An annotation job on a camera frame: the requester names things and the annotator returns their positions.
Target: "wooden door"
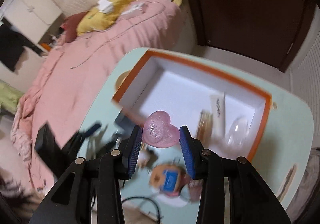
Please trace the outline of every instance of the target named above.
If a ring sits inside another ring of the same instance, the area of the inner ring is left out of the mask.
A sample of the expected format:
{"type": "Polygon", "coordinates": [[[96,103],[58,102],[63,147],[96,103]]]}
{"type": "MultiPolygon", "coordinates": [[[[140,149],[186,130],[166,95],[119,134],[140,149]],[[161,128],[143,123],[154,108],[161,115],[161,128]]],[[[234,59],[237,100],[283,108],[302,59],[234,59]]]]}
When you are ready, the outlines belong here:
{"type": "Polygon", "coordinates": [[[279,68],[295,40],[305,0],[200,0],[209,46],[279,68]]]}

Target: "yellow pillow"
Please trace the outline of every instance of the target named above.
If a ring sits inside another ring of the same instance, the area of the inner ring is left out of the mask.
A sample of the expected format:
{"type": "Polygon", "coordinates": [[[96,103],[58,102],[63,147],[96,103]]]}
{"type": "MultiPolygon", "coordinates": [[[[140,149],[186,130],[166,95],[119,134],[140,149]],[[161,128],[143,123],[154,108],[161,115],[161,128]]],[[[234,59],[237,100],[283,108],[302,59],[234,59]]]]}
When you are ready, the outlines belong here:
{"type": "Polygon", "coordinates": [[[80,21],[77,27],[78,36],[95,30],[105,30],[110,27],[121,12],[127,7],[132,1],[135,0],[110,0],[113,3],[113,12],[104,14],[99,12],[97,7],[92,8],[80,21]]]}

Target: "white floor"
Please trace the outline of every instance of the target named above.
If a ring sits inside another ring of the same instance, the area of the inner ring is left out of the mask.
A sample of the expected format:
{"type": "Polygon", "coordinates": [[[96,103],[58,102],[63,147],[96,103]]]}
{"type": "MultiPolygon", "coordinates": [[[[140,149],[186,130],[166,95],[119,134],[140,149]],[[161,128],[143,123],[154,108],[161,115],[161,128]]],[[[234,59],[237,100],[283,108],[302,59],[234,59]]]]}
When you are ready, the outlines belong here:
{"type": "Polygon", "coordinates": [[[289,72],[282,73],[265,63],[214,47],[195,46],[192,54],[249,72],[290,91],[289,72]]]}

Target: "white tissue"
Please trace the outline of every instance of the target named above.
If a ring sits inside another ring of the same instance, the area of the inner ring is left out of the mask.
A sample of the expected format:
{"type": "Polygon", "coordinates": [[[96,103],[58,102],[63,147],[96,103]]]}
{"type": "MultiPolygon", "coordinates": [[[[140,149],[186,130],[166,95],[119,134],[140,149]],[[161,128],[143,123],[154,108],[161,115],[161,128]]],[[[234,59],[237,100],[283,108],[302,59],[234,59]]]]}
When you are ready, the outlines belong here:
{"type": "Polygon", "coordinates": [[[105,14],[113,12],[113,3],[110,0],[99,0],[98,4],[100,12],[105,14]]]}
{"type": "Polygon", "coordinates": [[[121,19],[130,19],[139,16],[145,12],[145,9],[145,3],[131,5],[131,7],[128,10],[121,13],[121,19]]]}

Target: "green cloth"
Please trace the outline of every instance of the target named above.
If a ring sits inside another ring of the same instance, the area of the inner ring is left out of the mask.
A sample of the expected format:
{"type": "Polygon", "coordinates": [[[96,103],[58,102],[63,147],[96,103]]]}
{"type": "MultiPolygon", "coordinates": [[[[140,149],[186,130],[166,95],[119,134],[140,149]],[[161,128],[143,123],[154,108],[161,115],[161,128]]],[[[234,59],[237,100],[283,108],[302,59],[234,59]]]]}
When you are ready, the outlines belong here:
{"type": "Polygon", "coordinates": [[[0,80],[0,108],[16,113],[19,99],[23,95],[22,92],[11,87],[7,83],[0,80]]]}

